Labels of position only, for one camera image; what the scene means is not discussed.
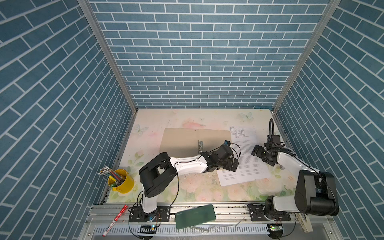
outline red marker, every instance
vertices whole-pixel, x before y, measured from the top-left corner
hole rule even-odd
[[[105,232],[103,233],[103,237],[105,237],[108,234],[108,232],[112,229],[113,225],[115,225],[117,220],[119,220],[119,217],[125,212],[126,209],[127,209],[127,205],[124,205],[124,207],[121,209],[119,214],[115,217],[115,219],[113,219],[112,223],[109,225],[107,230],[105,230]]]

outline yellow mug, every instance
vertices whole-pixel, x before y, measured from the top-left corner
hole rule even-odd
[[[131,191],[133,186],[135,185],[135,181],[133,180],[133,178],[124,169],[117,169],[115,170],[115,172],[118,173],[120,176],[125,177],[125,180],[119,186],[113,187],[112,191],[117,191],[120,193],[128,193],[129,191]],[[114,183],[114,181],[108,178],[108,185],[111,185],[112,183]]]

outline blue brick wallpaper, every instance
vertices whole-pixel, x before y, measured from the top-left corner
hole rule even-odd
[[[342,0],[278,116],[297,153],[338,178],[345,239],[384,229],[384,1]]]
[[[139,108],[271,108],[328,0],[90,2]]]
[[[131,110],[76,0],[0,1],[0,239],[72,239]]]

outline green phone case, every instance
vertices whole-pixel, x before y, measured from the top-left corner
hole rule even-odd
[[[205,222],[216,220],[214,206],[212,204],[188,209],[175,214],[176,229],[196,226]]]

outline floral tabletop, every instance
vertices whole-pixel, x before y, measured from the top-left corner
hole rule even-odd
[[[266,141],[268,109],[140,109],[129,136],[119,168],[134,179],[134,188],[127,194],[111,191],[107,202],[135,202],[142,191],[139,169],[159,154],[165,128],[229,130],[230,126],[256,129],[257,144]],[[279,165],[271,167],[270,178],[220,186],[216,171],[180,176],[177,202],[234,202],[265,200],[269,195],[293,195],[296,177]],[[177,192],[177,178],[159,195],[159,202],[171,202]]]

